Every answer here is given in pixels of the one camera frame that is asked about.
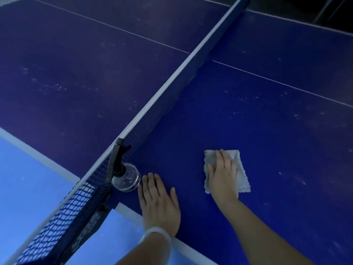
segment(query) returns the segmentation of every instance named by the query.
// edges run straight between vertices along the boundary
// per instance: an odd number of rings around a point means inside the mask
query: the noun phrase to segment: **table tennis table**
[[[6,264],[45,261],[72,240],[62,231],[34,250],[63,209],[75,211],[67,227],[88,202],[140,221],[136,191],[103,196],[117,137],[141,174],[176,188],[174,246],[196,264],[247,262],[203,187],[203,152],[220,148],[240,150],[251,192],[239,198],[269,227],[317,264],[351,263],[353,35],[244,10],[248,1],[0,7],[1,136],[78,182]]]

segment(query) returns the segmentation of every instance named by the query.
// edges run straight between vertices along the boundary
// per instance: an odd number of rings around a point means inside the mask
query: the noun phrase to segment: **person's left hand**
[[[178,197],[173,187],[167,194],[161,177],[148,173],[142,177],[143,187],[138,186],[138,198],[142,209],[145,230],[151,227],[164,229],[174,237],[180,226]]]

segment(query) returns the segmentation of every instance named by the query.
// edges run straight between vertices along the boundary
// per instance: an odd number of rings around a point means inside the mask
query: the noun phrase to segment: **person's left arm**
[[[180,226],[180,209],[175,188],[170,196],[157,174],[142,177],[143,187],[138,186],[138,197],[142,209],[145,230],[152,227],[164,229],[173,238]],[[149,234],[116,265],[165,265],[168,262],[170,245],[157,232]]]

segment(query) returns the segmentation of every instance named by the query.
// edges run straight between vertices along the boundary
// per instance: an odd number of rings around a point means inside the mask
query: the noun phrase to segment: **black spray nozzle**
[[[131,149],[131,145],[123,146],[123,142],[122,138],[117,138],[110,153],[106,183],[110,183],[113,177],[122,177],[126,172],[126,167],[121,164],[121,159],[122,155]]]

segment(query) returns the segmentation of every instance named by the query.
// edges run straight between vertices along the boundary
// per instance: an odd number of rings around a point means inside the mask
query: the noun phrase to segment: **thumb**
[[[170,190],[170,198],[173,201],[173,204],[175,205],[175,207],[177,209],[179,209],[179,202],[178,202],[178,196],[177,193],[175,192],[175,188],[172,187],[172,189]]]
[[[213,178],[215,175],[215,169],[213,168],[213,166],[211,164],[208,164],[207,168],[208,168],[208,174],[209,174],[210,178]]]

